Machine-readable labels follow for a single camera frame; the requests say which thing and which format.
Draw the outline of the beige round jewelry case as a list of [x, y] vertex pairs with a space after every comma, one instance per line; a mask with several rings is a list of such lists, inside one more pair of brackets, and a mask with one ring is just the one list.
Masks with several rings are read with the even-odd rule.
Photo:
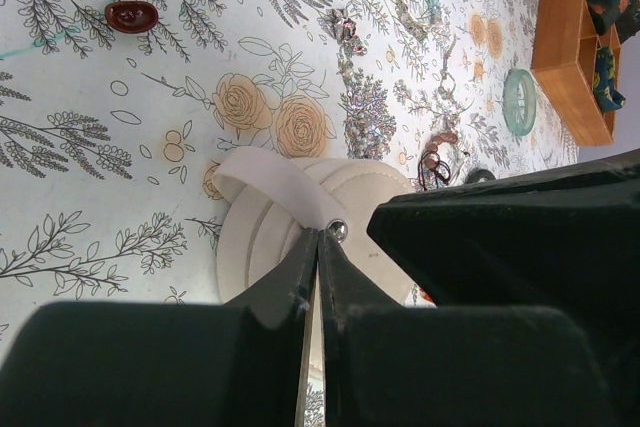
[[394, 167], [374, 160], [286, 159], [241, 147], [211, 182], [230, 205], [216, 259], [223, 301], [268, 275], [306, 228], [333, 230], [351, 263], [394, 301], [408, 301], [414, 281], [367, 233], [379, 205], [413, 190]]

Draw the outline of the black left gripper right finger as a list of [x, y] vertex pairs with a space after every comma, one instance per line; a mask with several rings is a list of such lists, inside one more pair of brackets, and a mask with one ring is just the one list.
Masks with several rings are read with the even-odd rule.
[[324, 233], [330, 426], [613, 426], [585, 333], [542, 307], [408, 308]]

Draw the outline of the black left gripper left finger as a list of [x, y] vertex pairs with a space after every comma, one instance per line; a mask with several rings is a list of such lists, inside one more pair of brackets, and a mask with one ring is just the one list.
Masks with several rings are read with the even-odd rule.
[[41, 307], [2, 365], [2, 424], [302, 425], [318, 240], [224, 304]]

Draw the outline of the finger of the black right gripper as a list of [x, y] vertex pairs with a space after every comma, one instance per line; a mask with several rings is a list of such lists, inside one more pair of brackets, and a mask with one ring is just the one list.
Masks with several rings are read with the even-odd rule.
[[614, 413], [639, 422], [639, 154], [407, 194], [368, 235], [438, 306], [559, 309], [589, 338]]

